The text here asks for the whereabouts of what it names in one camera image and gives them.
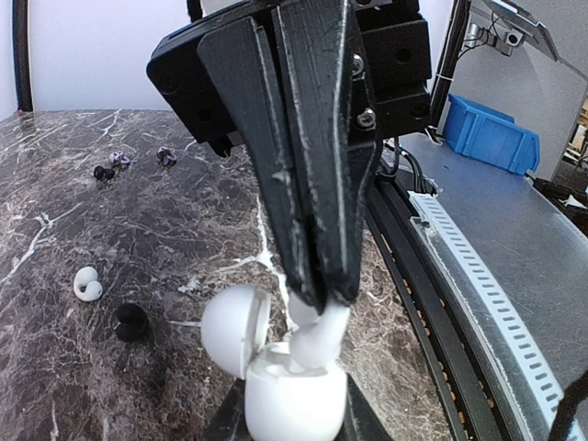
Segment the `white earbud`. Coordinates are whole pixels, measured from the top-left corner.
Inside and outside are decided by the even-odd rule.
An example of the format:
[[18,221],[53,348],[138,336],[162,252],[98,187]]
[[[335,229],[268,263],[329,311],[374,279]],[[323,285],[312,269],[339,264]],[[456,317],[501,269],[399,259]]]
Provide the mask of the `white earbud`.
[[328,300],[319,315],[296,296],[288,301],[288,312],[298,326],[289,340],[289,352],[303,369],[327,368],[341,352],[351,309],[338,300]]
[[99,275],[91,266],[79,269],[73,282],[73,293],[81,301],[91,302],[102,296],[103,287],[99,282]]

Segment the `white earbud charging case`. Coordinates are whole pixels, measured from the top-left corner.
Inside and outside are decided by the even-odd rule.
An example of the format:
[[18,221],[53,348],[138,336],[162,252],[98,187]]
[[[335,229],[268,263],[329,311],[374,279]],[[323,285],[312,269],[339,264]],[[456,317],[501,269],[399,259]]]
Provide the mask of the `white earbud charging case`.
[[218,292],[200,320],[202,344],[224,372],[244,381],[246,427],[254,440],[333,440],[343,425],[347,375],[336,361],[303,369],[289,340],[269,343],[271,296],[254,285]]

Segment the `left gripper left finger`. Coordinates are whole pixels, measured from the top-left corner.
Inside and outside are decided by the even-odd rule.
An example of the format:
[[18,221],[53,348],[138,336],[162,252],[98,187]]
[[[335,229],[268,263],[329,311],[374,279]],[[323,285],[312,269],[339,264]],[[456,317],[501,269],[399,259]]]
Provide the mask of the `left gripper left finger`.
[[251,439],[244,415],[244,386],[243,380],[234,381],[209,424],[209,440]]

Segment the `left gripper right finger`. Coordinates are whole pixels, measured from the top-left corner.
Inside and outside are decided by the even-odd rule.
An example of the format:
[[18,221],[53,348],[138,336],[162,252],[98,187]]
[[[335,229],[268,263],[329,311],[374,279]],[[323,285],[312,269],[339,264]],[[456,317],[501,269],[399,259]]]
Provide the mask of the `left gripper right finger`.
[[392,441],[366,396],[353,377],[347,375],[345,416],[339,431],[341,441]]

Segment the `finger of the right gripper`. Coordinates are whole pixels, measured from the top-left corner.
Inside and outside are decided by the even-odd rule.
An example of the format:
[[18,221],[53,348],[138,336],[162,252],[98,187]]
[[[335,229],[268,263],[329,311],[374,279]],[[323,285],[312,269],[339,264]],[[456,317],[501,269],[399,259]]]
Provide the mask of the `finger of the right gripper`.
[[198,57],[248,149],[287,282],[303,302],[318,307],[320,291],[266,33],[252,17],[240,18],[206,34]]

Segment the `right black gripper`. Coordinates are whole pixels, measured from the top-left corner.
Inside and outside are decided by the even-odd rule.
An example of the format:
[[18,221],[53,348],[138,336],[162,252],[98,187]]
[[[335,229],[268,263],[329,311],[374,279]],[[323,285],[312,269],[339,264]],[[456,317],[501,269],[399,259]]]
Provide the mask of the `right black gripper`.
[[[220,157],[241,140],[198,44],[245,15],[267,25],[276,6],[189,1],[188,25],[164,37],[147,64],[148,78],[193,138]],[[423,130],[430,120],[428,25],[416,1],[285,1],[272,19],[299,192],[293,288],[311,306],[351,306],[379,128],[391,138]]]

